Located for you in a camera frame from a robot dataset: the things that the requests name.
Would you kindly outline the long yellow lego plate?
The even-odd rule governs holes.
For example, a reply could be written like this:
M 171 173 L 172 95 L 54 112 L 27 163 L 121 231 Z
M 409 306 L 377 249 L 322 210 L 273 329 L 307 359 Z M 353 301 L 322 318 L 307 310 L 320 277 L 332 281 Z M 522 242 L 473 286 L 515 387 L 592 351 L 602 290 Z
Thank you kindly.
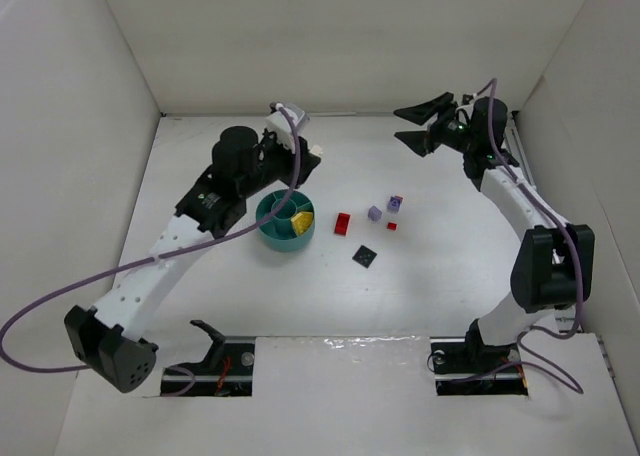
M 314 214 L 312 212 L 301 212 L 300 213 L 300 227 L 302 232 L 306 232 L 308 228 L 312 225 L 314 220 Z

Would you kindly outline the yellow square lego brick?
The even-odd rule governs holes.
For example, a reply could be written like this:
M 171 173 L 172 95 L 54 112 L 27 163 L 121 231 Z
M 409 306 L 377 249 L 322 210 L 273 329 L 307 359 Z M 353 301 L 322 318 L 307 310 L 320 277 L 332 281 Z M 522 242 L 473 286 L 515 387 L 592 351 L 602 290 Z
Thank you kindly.
M 292 229 L 296 236 L 304 234 L 313 224 L 313 213 L 308 211 L 300 211 L 296 213 L 290 220 Z

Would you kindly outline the black square lego plate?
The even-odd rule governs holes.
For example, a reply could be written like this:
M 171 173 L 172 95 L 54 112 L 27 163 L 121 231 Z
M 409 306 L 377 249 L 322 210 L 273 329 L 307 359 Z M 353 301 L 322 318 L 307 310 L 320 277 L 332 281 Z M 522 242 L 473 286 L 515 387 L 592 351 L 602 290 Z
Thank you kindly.
M 352 256 L 352 260 L 364 268 L 369 268 L 377 255 L 377 252 L 365 245 L 361 245 Z

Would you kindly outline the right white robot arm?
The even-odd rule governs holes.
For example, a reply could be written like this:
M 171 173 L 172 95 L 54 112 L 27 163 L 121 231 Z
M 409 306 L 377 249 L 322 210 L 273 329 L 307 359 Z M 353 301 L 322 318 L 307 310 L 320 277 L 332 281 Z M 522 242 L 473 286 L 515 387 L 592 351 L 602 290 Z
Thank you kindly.
M 416 125 L 395 135 L 415 154 L 425 157 L 441 147 L 460 153 L 466 177 L 519 238 L 509 293 L 444 353 L 445 373 L 489 372 L 548 313 L 573 308 L 582 314 L 591 291 L 595 234 L 546 203 L 504 149 L 509 110 L 501 100 L 473 94 L 457 101 L 446 92 L 393 114 Z

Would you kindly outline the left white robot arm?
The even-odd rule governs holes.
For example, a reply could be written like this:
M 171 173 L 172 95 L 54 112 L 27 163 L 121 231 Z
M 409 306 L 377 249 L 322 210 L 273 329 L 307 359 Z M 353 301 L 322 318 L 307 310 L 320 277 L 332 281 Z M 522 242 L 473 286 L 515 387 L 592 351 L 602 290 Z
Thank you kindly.
M 156 363 L 156 344 L 144 339 L 154 313 L 191 266 L 214 243 L 227 240 L 247 212 L 247 200 L 280 181 L 303 184 L 322 150 L 274 129 L 225 129 L 211 163 L 175 207 L 149 251 L 150 262 L 126 272 L 90 308 L 74 306 L 64 325 L 79 360 L 121 393 L 138 388 Z

